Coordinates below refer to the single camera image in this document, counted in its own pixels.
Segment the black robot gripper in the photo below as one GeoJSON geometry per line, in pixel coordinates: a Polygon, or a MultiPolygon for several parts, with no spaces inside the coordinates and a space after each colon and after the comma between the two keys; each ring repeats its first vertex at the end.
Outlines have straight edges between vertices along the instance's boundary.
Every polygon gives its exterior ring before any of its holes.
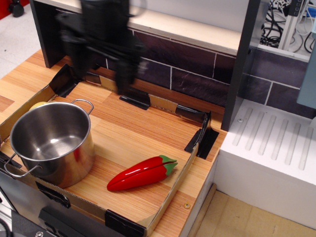
{"type": "Polygon", "coordinates": [[[134,83],[144,45],[128,29],[130,2],[127,0],[82,0],[81,13],[61,12],[61,40],[70,56],[74,73],[83,78],[93,66],[94,53],[116,62],[116,86],[123,95],[134,83]]]}

